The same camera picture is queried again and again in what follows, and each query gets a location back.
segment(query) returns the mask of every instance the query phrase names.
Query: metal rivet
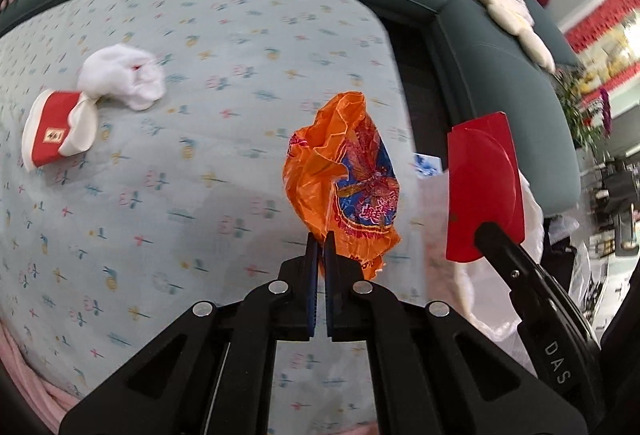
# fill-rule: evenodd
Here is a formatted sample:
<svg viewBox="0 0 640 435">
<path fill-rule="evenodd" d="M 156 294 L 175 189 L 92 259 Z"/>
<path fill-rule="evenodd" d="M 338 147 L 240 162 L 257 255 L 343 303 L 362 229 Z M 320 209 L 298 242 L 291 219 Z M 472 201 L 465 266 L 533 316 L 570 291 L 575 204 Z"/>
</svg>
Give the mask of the metal rivet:
<svg viewBox="0 0 640 435">
<path fill-rule="evenodd" d="M 353 284 L 353 291 L 356 294 L 369 294 L 372 290 L 373 285 L 366 280 L 360 280 Z"/>
<path fill-rule="evenodd" d="M 274 294 L 282 294 L 289 290 L 289 284 L 286 281 L 274 280 L 269 284 L 269 290 Z"/>
<path fill-rule="evenodd" d="M 191 309 L 191 311 L 196 316 L 208 316 L 213 312 L 213 306 L 208 301 L 199 301 L 193 306 L 193 309 Z"/>
<path fill-rule="evenodd" d="M 429 312 L 438 318 L 444 318 L 450 311 L 449 305 L 444 303 L 444 301 L 434 301 L 429 304 Z"/>
</svg>

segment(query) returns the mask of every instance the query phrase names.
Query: green plant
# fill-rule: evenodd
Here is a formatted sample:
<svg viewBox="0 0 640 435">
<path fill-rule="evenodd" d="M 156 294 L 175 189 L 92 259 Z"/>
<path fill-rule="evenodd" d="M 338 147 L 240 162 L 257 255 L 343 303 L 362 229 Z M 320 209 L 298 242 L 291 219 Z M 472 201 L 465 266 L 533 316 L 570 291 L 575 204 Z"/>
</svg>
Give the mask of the green plant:
<svg viewBox="0 0 640 435">
<path fill-rule="evenodd" d="M 600 99 L 585 105 L 579 89 L 583 78 L 581 70 L 558 70 L 555 77 L 556 95 L 574 144 L 591 148 L 599 139 L 609 137 L 611 116 L 607 91 L 601 89 Z M 602 116 L 602 124 L 593 123 L 597 116 Z"/>
</svg>

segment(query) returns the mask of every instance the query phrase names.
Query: pink blanket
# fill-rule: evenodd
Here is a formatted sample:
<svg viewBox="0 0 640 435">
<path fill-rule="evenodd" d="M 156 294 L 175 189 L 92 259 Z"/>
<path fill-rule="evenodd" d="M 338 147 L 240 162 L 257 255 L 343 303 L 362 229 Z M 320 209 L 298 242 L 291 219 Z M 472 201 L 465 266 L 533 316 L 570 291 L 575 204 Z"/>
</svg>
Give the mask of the pink blanket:
<svg viewBox="0 0 640 435">
<path fill-rule="evenodd" d="M 60 421 L 78 399 L 49 384 L 25 363 L 9 330 L 0 328 L 0 360 L 24 400 L 46 426 L 58 433 Z"/>
</svg>

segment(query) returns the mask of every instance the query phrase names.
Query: light blue bedsheet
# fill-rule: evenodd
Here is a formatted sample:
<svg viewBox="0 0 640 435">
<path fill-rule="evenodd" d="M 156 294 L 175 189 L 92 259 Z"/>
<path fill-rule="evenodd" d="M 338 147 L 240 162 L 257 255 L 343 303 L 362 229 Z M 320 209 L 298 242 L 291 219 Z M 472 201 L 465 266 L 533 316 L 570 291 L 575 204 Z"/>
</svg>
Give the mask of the light blue bedsheet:
<svg viewBox="0 0 640 435">
<path fill-rule="evenodd" d="M 99 105 L 85 155 L 27 173 L 26 114 L 75 88 L 92 52 L 158 55 L 150 110 Z M 413 139 L 386 33 L 355 0 L 72 0 L 0 40 L 2 320 L 52 383 L 88 394 L 198 300 L 231 303 L 304 252 L 286 200 L 289 137 L 337 92 L 360 90 L 401 185 L 401 243 L 378 280 L 423 303 Z M 271 434 L 375 418 L 364 345 L 281 343 Z"/>
</svg>

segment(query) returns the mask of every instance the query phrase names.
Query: floral pattern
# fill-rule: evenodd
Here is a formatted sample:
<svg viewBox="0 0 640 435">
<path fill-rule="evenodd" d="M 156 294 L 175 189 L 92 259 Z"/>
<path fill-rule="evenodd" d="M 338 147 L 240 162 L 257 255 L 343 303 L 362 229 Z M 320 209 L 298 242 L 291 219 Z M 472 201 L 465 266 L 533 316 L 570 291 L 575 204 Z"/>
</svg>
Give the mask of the floral pattern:
<svg viewBox="0 0 640 435">
<path fill-rule="evenodd" d="M 396 217 L 400 187 L 385 145 L 368 116 L 353 135 L 344 141 L 342 155 L 348 177 L 335 183 L 337 222 L 356 236 L 381 235 Z"/>
<path fill-rule="evenodd" d="M 144 112 L 100 102 L 86 154 L 27 173 L 38 93 L 73 89 L 86 57 L 117 42 L 156 55 L 167 95 Z M 194 302 L 276 278 L 306 241 L 282 183 L 290 136 L 353 87 L 380 142 L 345 162 L 376 193 L 343 201 L 379 226 L 398 199 L 402 241 L 379 281 L 423 303 L 408 113 L 386 33 L 357 1 L 72 0 L 2 37 L 0 312 L 29 364 L 82 397 Z M 316 338 L 278 345 L 272 435 L 375 418 L 364 345 L 326 338 L 320 298 Z"/>
</svg>

